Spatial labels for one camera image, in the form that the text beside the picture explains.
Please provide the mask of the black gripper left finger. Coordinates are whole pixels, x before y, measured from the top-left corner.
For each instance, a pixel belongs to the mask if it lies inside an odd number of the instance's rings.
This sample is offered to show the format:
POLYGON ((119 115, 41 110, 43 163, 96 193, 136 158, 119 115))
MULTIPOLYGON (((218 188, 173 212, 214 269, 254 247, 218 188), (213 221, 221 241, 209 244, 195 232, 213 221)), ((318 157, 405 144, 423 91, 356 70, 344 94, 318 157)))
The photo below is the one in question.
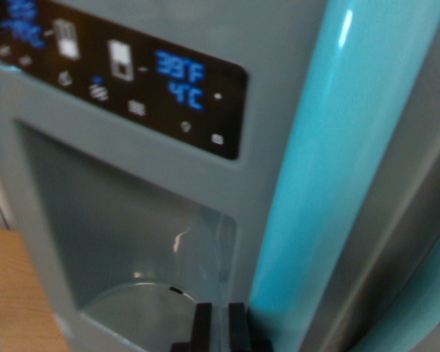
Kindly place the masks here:
POLYGON ((213 305, 211 303, 196 305, 191 330, 190 351, 208 352, 210 350, 212 310, 213 305))

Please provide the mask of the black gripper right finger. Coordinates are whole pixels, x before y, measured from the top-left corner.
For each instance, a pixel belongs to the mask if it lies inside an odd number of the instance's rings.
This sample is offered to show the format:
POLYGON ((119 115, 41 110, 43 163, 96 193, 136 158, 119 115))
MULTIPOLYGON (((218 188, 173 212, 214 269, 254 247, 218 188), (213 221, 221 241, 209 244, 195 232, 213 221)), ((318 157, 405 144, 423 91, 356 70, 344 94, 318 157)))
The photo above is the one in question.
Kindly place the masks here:
POLYGON ((228 305, 230 351, 250 351, 251 341, 244 303, 228 305))

